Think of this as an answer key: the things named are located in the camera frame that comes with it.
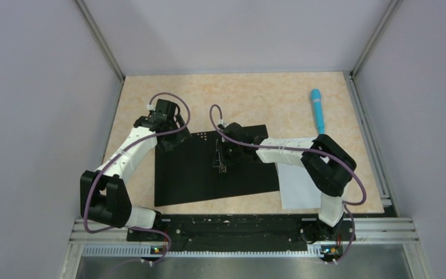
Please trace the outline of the red and black folder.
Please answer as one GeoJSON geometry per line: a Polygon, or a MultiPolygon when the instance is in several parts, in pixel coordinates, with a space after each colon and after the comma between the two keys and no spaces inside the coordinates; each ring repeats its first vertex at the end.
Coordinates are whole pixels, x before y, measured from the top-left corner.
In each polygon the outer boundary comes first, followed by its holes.
{"type": "Polygon", "coordinates": [[[155,151],[155,206],[277,190],[275,164],[263,163],[254,148],[222,142],[216,131],[193,133],[172,151],[155,151]]]}

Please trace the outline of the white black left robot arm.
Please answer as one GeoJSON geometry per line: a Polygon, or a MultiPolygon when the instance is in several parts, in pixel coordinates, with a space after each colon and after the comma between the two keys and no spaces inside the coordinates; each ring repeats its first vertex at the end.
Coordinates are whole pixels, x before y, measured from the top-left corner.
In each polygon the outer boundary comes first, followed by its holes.
{"type": "Polygon", "coordinates": [[[173,151],[191,138],[181,116],[180,106],[159,99],[148,104],[149,114],[138,118],[130,133],[112,156],[96,170],[86,170],[80,178],[80,209],[85,221],[95,221],[108,227],[141,228],[149,240],[163,233],[153,209],[134,206],[129,198],[127,182],[144,157],[152,150],[173,151]]]}

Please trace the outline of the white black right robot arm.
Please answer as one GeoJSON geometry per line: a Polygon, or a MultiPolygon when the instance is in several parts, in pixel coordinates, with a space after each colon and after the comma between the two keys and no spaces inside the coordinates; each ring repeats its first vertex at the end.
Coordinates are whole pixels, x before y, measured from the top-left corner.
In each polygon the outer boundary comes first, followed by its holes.
{"type": "Polygon", "coordinates": [[[320,134],[310,144],[290,139],[251,136],[237,123],[218,124],[217,162],[282,163],[304,168],[321,192],[318,213],[318,234],[333,239],[341,231],[344,217],[343,194],[347,184],[356,177],[355,160],[330,136],[320,134]]]}

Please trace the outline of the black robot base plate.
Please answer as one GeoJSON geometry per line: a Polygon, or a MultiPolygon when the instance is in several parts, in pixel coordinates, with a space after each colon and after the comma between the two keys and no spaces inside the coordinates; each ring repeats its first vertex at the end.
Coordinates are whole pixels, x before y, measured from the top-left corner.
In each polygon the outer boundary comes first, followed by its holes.
{"type": "Polygon", "coordinates": [[[301,252],[352,239],[350,219],[331,228],[317,214],[164,214],[154,232],[127,234],[129,242],[161,242],[172,252],[301,252]]]}

